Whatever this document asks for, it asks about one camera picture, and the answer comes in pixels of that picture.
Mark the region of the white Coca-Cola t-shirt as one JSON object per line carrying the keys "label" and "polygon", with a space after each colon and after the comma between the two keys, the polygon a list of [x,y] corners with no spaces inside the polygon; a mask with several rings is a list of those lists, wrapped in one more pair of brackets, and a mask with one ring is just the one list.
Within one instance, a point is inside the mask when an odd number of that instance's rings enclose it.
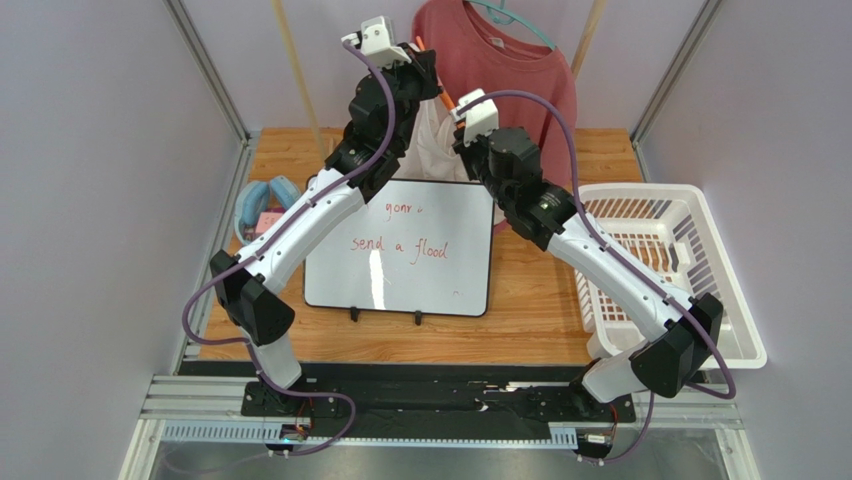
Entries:
{"label": "white Coca-Cola t-shirt", "polygon": [[452,148],[455,130],[456,125],[440,99],[422,102],[409,147],[399,159],[400,168],[394,177],[469,183],[461,157]]}

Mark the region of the red t-shirt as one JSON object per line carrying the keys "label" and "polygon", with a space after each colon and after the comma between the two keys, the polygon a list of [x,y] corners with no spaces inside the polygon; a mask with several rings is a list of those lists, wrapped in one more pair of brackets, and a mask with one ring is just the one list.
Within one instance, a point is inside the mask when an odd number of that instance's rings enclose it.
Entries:
{"label": "red t-shirt", "polygon": [[[436,69],[453,99],[480,88],[486,93],[519,90],[549,101],[566,125],[577,121],[573,73],[564,55],[504,34],[465,1],[427,1],[414,15],[412,35],[437,52]],[[561,127],[544,107],[517,98],[495,101],[500,126],[523,127],[541,150],[544,178],[567,187],[570,154]]]}

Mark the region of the teal plastic hanger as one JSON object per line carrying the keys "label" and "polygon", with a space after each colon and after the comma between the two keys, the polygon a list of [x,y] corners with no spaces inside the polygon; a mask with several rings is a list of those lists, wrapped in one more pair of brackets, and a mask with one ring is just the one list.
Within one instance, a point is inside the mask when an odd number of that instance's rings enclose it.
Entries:
{"label": "teal plastic hanger", "polygon": [[521,25],[531,34],[537,37],[541,43],[547,46],[550,50],[556,50],[556,44],[531,21],[510,10],[506,6],[506,0],[502,1],[483,1],[483,0],[467,0],[468,3],[481,6],[485,9],[487,16],[491,21],[498,25],[508,26],[513,23]]}

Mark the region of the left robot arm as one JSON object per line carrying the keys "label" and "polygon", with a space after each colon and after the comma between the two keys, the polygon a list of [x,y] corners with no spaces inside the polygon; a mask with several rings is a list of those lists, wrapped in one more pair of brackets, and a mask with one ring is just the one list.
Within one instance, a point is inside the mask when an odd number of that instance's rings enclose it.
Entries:
{"label": "left robot arm", "polygon": [[407,60],[357,85],[351,121],[313,185],[266,233],[238,253],[220,251],[210,261],[217,300],[268,385],[287,389],[302,375],[289,338],[295,312],[280,292],[321,241],[396,174],[420,104],[442,91],[435,51],[408,44],[402,50]]}

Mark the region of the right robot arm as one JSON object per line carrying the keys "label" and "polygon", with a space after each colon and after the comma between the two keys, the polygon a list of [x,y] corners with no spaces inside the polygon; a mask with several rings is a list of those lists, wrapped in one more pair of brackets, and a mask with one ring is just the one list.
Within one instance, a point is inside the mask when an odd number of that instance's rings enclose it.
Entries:
{"label": "right robot arm", "polygon": [[597,358],[580,383],[600,403],[648,390],[673,398],[711,357],[724,307],[713,294],[694,296],[651,270],[607,234],[565,188],[543,177],[540,150],[519,127],[470,143],[455,134],[454,151],[522,238],[570,265],[621,308],[644,343]]}

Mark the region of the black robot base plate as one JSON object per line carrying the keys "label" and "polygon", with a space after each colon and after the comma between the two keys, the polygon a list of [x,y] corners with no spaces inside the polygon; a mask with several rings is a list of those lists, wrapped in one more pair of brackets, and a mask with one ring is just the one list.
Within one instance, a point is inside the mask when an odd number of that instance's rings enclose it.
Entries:
{"label": "black robot base plate", "polygon": [[242,377],[237,412],[279,417],[313,437],[343,432],[370,440],[544,440],[552,424],[638,427],[639,396],[609,405],[579,398],[578,366],[359,364],[306,362],[299,399],[261,383],[248,361],[193,361],[181,376]]}

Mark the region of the orange plastic hanger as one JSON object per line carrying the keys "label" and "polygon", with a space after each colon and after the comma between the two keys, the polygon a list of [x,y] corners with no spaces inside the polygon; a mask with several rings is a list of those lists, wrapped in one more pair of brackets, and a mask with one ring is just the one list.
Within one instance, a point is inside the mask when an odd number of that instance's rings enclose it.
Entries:
{"label": "orange plastic hanger", "polygon": [[[415,43],[416,43],[417,47],[421,51],[425,51],[427,49],[424,41],[422,40],[422,38],[419,35],[415,36],[414,39],[415,39]],[[441,103],[444,105],[444,107],[445,107],[445,109],[448,113],[448,116],[454,121],[456,128],[461,129],[462,127],[464,127],[465,122],[463,120],[458,120],[454,115],[454,111],[456,109],[456,104],[455,104],[454,100],[451,98],[451,96],[447,93],[446,90],[442,91],[442,93],[439,95],[439,99],[441,100]]]}

